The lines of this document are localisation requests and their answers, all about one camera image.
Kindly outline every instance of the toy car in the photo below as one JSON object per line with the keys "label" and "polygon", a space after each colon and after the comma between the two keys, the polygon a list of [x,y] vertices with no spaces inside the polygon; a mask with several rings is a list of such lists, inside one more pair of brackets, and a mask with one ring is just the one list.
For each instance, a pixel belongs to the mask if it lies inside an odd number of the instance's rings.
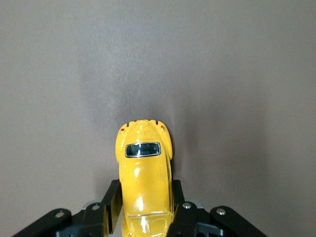
{"label": "toy car", "polygon": [[156,120],[131,121],[120,128],[115,152],[122,187],[123,237],[164,237],[174,218],[167,127]]}

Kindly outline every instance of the gray wall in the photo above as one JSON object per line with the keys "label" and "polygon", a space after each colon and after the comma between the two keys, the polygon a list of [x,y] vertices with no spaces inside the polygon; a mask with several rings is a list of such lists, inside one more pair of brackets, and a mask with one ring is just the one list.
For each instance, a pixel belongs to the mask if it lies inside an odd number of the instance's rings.
{"label": "gray wall", "polygon": [[[175,178],[271,237],[316,236],[315,1],[1,1],[0,236],[117,179],[129,120]],[[120,236],[119,227],[115,236]]]}

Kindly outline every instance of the volkswagen beetle model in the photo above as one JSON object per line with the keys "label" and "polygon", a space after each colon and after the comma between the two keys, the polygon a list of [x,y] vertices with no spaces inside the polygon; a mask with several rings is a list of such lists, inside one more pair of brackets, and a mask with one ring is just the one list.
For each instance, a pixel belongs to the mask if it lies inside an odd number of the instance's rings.
{"label": "volkswagen beetle model", "polygon": [[123,197],[123,237],[164,237],[174,217],[167,127],[146,119],[124,124],[115,152]]}

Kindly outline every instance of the car rear window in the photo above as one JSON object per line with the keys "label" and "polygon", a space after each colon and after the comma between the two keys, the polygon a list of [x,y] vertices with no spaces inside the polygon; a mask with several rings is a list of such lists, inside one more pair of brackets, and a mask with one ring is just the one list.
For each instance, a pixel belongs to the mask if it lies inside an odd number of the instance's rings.
{"label": "car rear window", "polygon": [[126,146],[126,157],[152,157],[160,155],[160,144],[158,142],[135,143]]}

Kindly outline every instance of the screw head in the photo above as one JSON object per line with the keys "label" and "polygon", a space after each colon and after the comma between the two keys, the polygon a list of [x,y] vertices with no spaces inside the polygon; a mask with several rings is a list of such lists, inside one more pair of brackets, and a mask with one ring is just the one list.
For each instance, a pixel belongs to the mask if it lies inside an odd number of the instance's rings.
{"label": "screw head", "polygon": [[221,216],[224,216],[226,214],[226,211],[224,209],[222,209],[222,208],[218,208],[216,210],[216,213],[221,215]]}
{"label": "screw head", "polygon": [[99,209],[100,208],[100,206],[99,206],[99,204],[95,204],[93,207],[92,207],[92,210],[97,210],[97,209]]}
{"label": "screw head", "polygon": [[184,204],[182,204],[182,206],[183,206],[185,209],[190,209],[190,208],[191,208],[191,204],[189,204],[188,202],[185,202]]}
{"label": "screw head", "polygon": [[58,212],[58,213],[55,215],[55,217],[56,217],[56,218],[60,218],[60,217],[62,217],[63,215],[65,215],[65,213],[64,213],[63,211],[60,211],[60,212]]}

